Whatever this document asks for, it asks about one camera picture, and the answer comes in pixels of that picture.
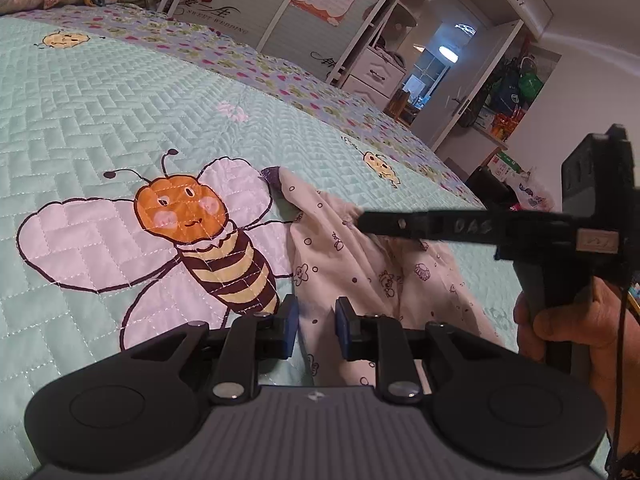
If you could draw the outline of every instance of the gray ribbed panel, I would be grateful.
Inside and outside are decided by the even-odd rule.
[[[595,480],[587,468],[516,475],[476,465],[441,443],[415,408],[368,386],[265,386],[253,402],[214,410],[173,456],[134,472],[93,476],[44,468],[33,480]]]

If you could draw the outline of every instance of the bee antenna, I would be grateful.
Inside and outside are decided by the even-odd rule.
[[[162,172],[164,173],[164,176],[167,178],[169,178],[169,175],[167,175],[166,168],[164,167],[164,159],[167,155],[177,155],[177,154],[178,154],[178,150],[174,150],[173,148],[171,148],[168,152],[166,152],[162,156],[162,159],[160,160],[160,165],[162,166]]]
[[[151,181],[148,178],[143,177],[136,170],[130,170],[129,168],[124,168],[123,170],[105,171],[103,175],[105,178],[115,178],[116,173],[118,173],[119,171],[130,171],[131,173],[135,173],[140,179],[144,180],[147,184],[151,184]]]

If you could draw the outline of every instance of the white plastic bag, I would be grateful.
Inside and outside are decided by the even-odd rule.
[[[529,173],[510,171],[504,181],[516,193],[522,209],[529,211],[552,211],[554,200],[549,192],[536,179],[533,170]]]

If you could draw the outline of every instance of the orange bee head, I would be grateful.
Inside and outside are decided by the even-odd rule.
[[[200,184],[192,176],[166,174],[164,158],[177,153],[171,149],[162,156],[164,177],[152,182],[134,170],[117,170],[132,171],[148,182],[148,186],[136,194],[136,216],[146,231],[179,244],[214,238],[229,218],[225,204],[209,186]],[[113,178],[115,173],[107,171],[104,176]]]

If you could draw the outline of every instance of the door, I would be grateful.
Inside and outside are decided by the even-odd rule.
[[[476,32],[411,125],[432,150],[458,122],[522,26],[522,20]]]

